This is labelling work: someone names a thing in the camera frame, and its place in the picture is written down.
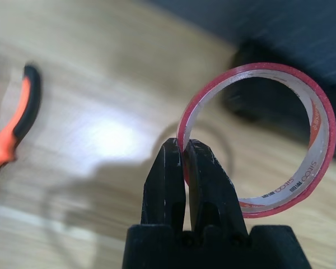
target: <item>orange pliers handle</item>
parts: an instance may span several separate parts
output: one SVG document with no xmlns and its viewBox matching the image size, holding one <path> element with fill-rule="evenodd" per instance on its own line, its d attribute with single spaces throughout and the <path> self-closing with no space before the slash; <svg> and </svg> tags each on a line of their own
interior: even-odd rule
<svg viewBox="0 0 336 269">
<path fill-rule="evenodd" d="M 15 160 L 15 148 L 35 122 L 41 103 L 41 78 L 34 66 L 26 65 L 17 110 L 0 132 L 0 167 Z"/>
</svg>

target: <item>red tape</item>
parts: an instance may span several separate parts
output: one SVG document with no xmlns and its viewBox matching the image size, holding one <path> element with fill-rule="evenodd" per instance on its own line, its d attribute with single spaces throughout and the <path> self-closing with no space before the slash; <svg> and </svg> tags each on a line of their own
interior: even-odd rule
<svg viewBox="0 0 336 269">
<path fill-rule="evenodd" d="M 246 64 L 216 77 L 192 98 L 177 130 L 181 151 L 189 141 L 195 119 L 204 104 L 228 85 L 249 77 L 265 77 L 288 86 L 304 104 L 310 121 L 309 149 L 297 172 L 275 191 L 261 197 L 239 198 L 243 216 L 256 218 L 282 212 L 313 192 L 322 180 L 334 154 L 336 121 L 327 96 L 306 74 L 282 64 Z"/>
</svg>

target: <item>wooden surface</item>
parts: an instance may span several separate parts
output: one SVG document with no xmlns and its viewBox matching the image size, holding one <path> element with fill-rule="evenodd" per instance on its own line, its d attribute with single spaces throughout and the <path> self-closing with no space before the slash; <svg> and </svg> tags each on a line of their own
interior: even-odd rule
<svg viewBox="0 0 336 269">
<path fill-rule="evenodd" d="M 0 0 L 0 128 L 15 110 L 26 61 L 40 66 L 44 91 L 18 160 L 0 173 L 0 269 L 120 268 L 160 144 L 233 53 L 143 3 Z M 217 103 L 193 137 L 213 148 L 238 195 L 286 181 L 306 146 Z M 307 200 L 246 223 L 290 225 L 314 268 L 336 268 L 336 163 Z"/>
</svg>

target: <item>gray fabric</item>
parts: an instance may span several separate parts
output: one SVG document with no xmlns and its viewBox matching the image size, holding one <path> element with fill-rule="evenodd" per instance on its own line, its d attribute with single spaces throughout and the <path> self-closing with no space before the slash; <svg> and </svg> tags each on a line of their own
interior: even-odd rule
<svg viewBox="0 0 336 269">
<path fill-rule="evenodd" d="M 255 39 L 336 85 L 336 0 L 149 0 L 231 43 Z"/>
</svg>

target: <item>black object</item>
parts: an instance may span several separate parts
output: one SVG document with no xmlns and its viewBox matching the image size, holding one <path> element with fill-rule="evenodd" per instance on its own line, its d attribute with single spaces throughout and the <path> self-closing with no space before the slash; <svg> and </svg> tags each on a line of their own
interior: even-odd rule
<svg viewBox="0 0 336 269">
<path fill-rule="evenodd" d="M 41 75 L 38 68 L 32 64 L 25 65 L 24 79 L 25 78 L 30 81 L 30 95 L 25 111 L 13 129 L 17 143 L 20 143 L 31 129 L 38 116 L 41 105 Z"/>
<path fill-rule="evenodd" d="M 229 177 L 211 149 L 190 140 L 192 231 L 182 231 L 185 207 L 182 153 L 176 139 L 161 147 L 144 185 L 140 225 L 128 230 L 123 268 L 311 268 L 288 226 L 246 230 Z"/>
<path fill-rule="evenodd" d="M 325 91 L 336 117 L 336 85 L 321 79 L 303 66 L 289 62 L 256 41 L 247 41 L 235 54 L 229 68 L 248 63 L 286 64 L 305 72 Z M 234 114 L 308 144 L 309 120 L 304 105 L 287 86 L 267 78 L 253 77 L 235 82 L 223 91 L 223 104 Z"/>
</svg>

